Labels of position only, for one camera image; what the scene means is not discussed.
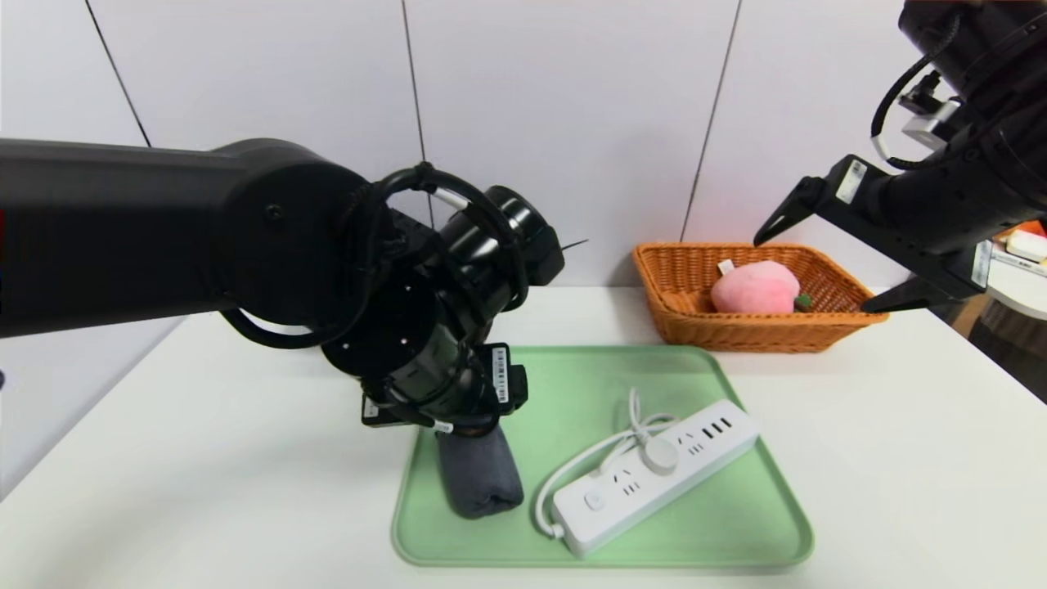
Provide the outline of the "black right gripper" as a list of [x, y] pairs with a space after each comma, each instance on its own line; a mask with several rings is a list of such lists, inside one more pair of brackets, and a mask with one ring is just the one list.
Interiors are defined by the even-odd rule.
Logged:
[[849, 155], [822, 178], [802, 178], [753, 245], [766, 245], [816, 214], [909, 269], [903, 284], [867, 299], [864, 313], [953, 305], [959, 301], [948, 294], [982, 294], [990, 278], [988, 241], [1006, 220], [995, 156], [1002, 123], [994, 120], [960, 139], [925, 167], [897, 175]]

